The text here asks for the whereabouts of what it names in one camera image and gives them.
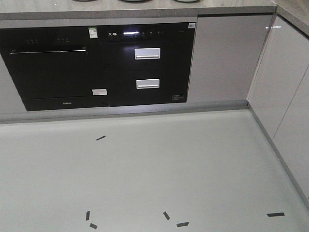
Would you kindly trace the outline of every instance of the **white tile floor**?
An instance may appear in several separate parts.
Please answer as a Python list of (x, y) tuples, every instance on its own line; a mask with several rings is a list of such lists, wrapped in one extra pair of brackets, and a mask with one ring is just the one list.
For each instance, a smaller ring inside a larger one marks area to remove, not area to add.
[(0, 125), (0, 215), (1, 232), (309, 231), (248, 110)]

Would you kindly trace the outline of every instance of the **black debris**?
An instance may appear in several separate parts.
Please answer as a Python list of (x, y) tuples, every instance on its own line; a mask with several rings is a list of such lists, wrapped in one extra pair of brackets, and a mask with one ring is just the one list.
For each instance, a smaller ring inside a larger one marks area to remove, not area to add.
[(88, 221), (90, 219), (90, 211), (87, 211), (86, 213), (86, 221)]
[(187, 226), (189, 225), (189, 222), (183, 222), (183, 223), (178, 223), (177, 227), (182, 227), (182, 226)]
[(106, 137), (106, 136), (99, 137), (99, 138), (97, 139), (97, 141), (100, 140), (100, 139), (104, 139), (105, 137)]
[(93, 229), (96, 229), (98, 226), (91, 223), (91, 224), (90, 224), (90, 227), (93, 228)]
[(274, 214), (267, 214), (269, 217), (279, 217), (279, 216), (284, 216), (284, 213), (274, 213)]
[(164, 211), (164, 213), (163, 213), (163, 214), (164, 214), (164, 216), (166, 217), (166, 219), (167, 219), (167, 220), (169, 220), (169, 219), (170, 219), (170, 217), (169, 217), (169, 215), (167, 214), (167, 212), (165, 212), (165, 211)]

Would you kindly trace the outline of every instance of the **black appliance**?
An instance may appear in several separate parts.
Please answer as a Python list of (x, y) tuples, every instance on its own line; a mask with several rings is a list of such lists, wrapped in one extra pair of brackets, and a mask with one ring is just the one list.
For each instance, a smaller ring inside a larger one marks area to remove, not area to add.
[(1, 29), (28, 111), (186, 102), (195, 23)]

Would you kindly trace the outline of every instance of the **digital display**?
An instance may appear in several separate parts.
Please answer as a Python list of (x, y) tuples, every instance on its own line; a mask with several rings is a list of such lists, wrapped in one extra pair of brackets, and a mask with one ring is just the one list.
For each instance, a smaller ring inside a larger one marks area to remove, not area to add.
[(132, 35), (139, 35), (139, 31), (129, 31), (129, 32), (124, 32), (125, 36), (132, 36)]

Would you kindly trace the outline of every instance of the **kitchen cabinet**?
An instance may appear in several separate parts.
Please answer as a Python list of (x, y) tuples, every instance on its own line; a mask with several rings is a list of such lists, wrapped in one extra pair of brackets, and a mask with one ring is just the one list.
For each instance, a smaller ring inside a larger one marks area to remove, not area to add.
[(271, 19), (199, 17), (188, 102), (246, 99)]
[(309, 197), (309, 70), (273, 139), (278, 151)]
[(309, 63), (309, 42), (276, 18), (261, 60), (249, 103), (271, 138)]

